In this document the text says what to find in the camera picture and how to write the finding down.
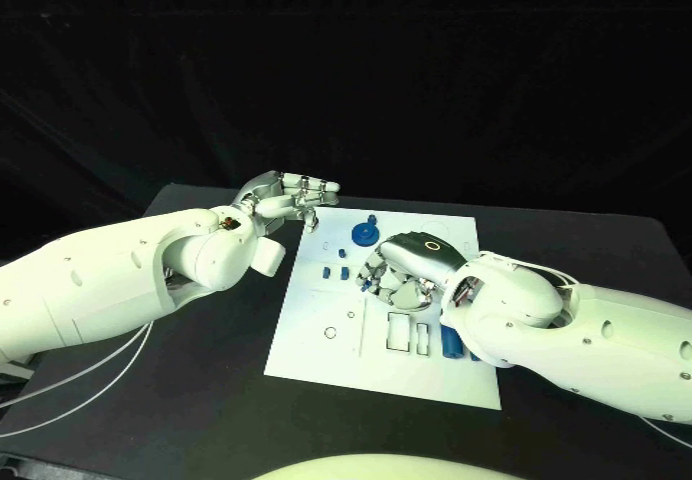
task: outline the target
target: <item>white cable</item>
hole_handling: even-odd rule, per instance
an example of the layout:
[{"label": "white cable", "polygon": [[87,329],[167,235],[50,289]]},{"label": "white cable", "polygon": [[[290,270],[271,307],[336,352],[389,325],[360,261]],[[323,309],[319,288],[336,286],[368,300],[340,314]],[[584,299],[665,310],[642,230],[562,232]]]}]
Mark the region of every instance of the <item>white cable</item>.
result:
[{"label": "white cable", "polygon": [[673,437],[662,428],[659,428],[644,417],[639,417],[644,423],[649,424],[668,438],[675,440],[680,445],[685,445],[688,448],[692,448],[692,445],[688,442],[683,442],[678,437]]},{"label": "white cable", "polygon": [[490,255],[492,257],[499,258],[502,260],[506,260],[507,262],[516,263],[518,265],[522,265],[522,266],[529,267],[529,268],[535,268],[538,270],[544,270],[544,271],[552,273],[562,280],[562,283],[565,285],[568,285],[569,282],[572,282],[575,285],[580,284],[580,282],[577,281],[577,279],[571,275],[561,272],[559,270],[555,270],[554,268],[544,267],[542,265],[536,265],[535,263],[523,262],[522,260],[516,260],[513,258],[505,257],[503,255],[499,255],[497,253],[489,252],[486,250],[479,252],[479,255],[480,256]]},{"label": "white cable", "polygon": [[36,390],[32,393],[27,393],[26,395],[22,395],[20,397],[14,398],[13,400],[9,400],[7,402],[0,403],[0,408],[9,407],[10,405],[14,405],[16,403],[25,401],[27,398],[35,397],[36,395],[40,395],[42,393],[48,392],[53,388],[59,387],[61,385],[65,385],[69,383],[72,380],[78,379],[82,375],[87,375],[91,371],[94,371],[105,362],[112,360],[117,355],[123,352],[123,350],[133,344],[133,342],[137,340],[137,338],[141,336],[144,333],[144,330],[147,328],[147,325],[144,325],[140,328],[140,331],[134,334],[133,338],[130,341],[98,362],[95,363],[89,368],[82,370],[79,373],[75,373],[71,377],[68,377],[65,380],[61,380],[59,382],[53,383],[48,387],[43,387],[42,389]]},{"label": "white cable", "polygon": [[63,414],[58,415],[56,417],[53,417],[50,420],[45,421],[43,423],[39,423],[37,425],[33,425],[33,427],[27,427],[27,428],[22,429],[22,430],[17,430],[14,432],[1,433],[0,438],[12,437],[13,435],[19,435],[20,433],[26,433],[32,430],[36,430],[40,427],[45,427],[50,423],[61,420],[61,418],[65,418],[68,415],[75,413],[82,407],[85,407],[105,393],[105,391],[112,387],[115,382],[120,380],[120,377],[125,374],[127,370],[130,369],[130,366],[133,365],[134,361],[137,360],[137,356],[140,355],[144,344],[147,343],[149,333],[151,332],[151,323],[147,323],[147,325],[144,325],[143,329],[144,328],[147,329],[147,333],[144,334],[144,339],[141,340],[141,343],[140,343],[140,346],[137,348],[137,351],[134,352],[133,358],[130,359],[130,362],[125,365],[125,368],[118,373],[118,376],[111,380],[111,383],[101,389],[101,391],[85,402],[82,402],[75,408],[72,408],[72,410],[68,410]]}]

